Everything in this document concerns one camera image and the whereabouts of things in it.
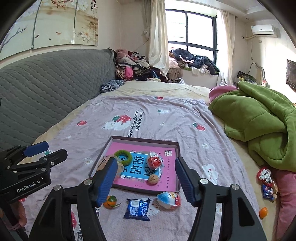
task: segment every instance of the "quilted sofa cover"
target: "quilted sofa cover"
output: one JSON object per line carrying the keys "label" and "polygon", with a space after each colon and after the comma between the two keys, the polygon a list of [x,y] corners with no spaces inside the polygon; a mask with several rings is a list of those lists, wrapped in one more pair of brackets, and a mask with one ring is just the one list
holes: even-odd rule
{"label": "quilted sofa cover", "polygon": [[30,145],[115,78],[113,51],[61,50],[0,69],[0,151]]}

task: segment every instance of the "dark clothing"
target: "dark clothing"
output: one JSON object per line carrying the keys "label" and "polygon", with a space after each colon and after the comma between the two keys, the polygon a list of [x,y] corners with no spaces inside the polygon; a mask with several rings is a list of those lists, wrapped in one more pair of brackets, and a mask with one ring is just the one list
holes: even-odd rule
{"label": "dark clothing", "polygon": [[216,72],[219,72],[218,67],[206,56],[200,56],[200,55],[193,55],[192,53],[188,52],[184,49],[175,49],[171,50],[171,53],[173,53],[174,58],[177,61],[185,60],[187,62],[189,67],[195,67],[200,69],[204,64],[208,67],[207,69],[210,71],[211,75],[215,75]]}
{"label": "dark clothing", "polygon": [[133,79],[147,81],[148,78],[157,78],[160,79],[162,82],[165,82],[167,77],[163,76],[158,68],[151,67],[151,69],[146,69],[140,76],[137,76]]}

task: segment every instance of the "white curtain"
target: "white curtain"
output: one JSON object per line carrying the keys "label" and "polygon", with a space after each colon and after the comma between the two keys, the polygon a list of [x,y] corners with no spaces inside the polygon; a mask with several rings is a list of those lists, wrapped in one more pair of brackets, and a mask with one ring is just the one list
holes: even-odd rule
{"label": "white curtain", "polygon": [[151,0],[149,64],[159,68],[165,76],[169,70],[168,32],[164,0]]}
{"label": "white curtain", "polygon": [[235,39],[235,16],[225,10],[217,14],[218,53],[217,67],[220,69],[217,86],[233,85],[232,55]]}

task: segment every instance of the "pink pillow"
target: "pink pillow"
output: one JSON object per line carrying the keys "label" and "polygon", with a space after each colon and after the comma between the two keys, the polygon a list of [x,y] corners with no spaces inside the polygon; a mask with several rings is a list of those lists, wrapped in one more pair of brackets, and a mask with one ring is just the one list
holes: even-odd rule
{"label": "pink pillow", "polygon": [[229,91],[238,90],[234,85],[233,86],[217,86],[211,89],[209,93],[210,103],[219,95],[227,93]]}
{"label": "pink pillow", "polygon": [[276,239],[280,239],[296,215],[296,173],[272,170],[279,188],[281,206],[276,229]]}

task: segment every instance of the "screw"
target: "screw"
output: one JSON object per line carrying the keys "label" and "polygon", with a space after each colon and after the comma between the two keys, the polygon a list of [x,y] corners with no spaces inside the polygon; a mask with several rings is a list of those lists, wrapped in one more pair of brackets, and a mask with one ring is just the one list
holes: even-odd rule
{"label": "screw", "polygon": [[235,191],[236,191],[236,190],[239,190],[239,185],[237,185],[237,184],[232,184],[232,185],[231,185],[231,188],[234,189]]}
{"label": "screw", "polygon": [[92,180],[90,180],[90,179],[86,179],[83,183],[84,183],[85,185],[91,185],[91,184],[92,184]]}
{"label": "screw", "polygon": [[58,191],[58,190],[60,190],[61,189],[61,185],[56,185],[56,186],[54,186],[54,190],[55,191]]}
{"label": "screw", "polygon": [[200,180],[200,183],[202,183],[202,184],[208,184],[209,181],[208,181],[208,179],[202,178],[202,179]]}

